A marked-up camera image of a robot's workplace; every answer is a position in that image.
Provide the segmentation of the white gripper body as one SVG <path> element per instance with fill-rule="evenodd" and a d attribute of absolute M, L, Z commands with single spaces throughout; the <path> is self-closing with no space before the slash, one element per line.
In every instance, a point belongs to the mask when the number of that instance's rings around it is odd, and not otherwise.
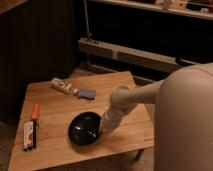
<path fill-rule="evenodd" d="M 102 135 L 111 134 L 120 126 L 123 117 L 124 115 L 121 113 L 105 112 L 101 118 L 100 133 Z"/>

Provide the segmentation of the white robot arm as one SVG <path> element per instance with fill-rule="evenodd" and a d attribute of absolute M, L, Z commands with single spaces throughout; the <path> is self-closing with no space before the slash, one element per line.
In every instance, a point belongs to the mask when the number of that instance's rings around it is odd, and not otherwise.
<path fill-rule="evenodd" d="M 139 88 L 116 88 L 101 131 L 114 131 L 140 103 L 155 105 L 154 171 L 213 171 L 213 62 Z"/>

